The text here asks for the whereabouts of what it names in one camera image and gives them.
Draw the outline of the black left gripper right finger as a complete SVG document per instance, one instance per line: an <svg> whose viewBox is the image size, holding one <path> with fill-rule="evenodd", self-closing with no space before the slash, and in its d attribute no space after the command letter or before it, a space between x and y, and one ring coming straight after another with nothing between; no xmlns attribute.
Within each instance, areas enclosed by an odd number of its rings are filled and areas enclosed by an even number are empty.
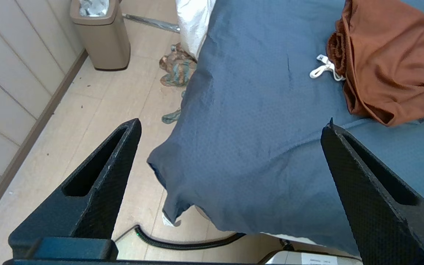
<svg viewBox="0 0 424 265"><path fill-rule="evenodd" d="M424 265L424 198L333 120L320 143L365 265Z"/></svg>

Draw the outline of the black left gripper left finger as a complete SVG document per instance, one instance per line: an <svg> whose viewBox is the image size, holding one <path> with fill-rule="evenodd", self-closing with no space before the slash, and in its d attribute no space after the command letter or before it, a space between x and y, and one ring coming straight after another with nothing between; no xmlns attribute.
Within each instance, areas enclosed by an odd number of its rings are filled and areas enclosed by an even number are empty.
<svg viewBox="0 0 424 265"><path fill-rule="evenodd" d="M120 124L9 236L14 260L115 260L116 219L142 133Z"/></svg>

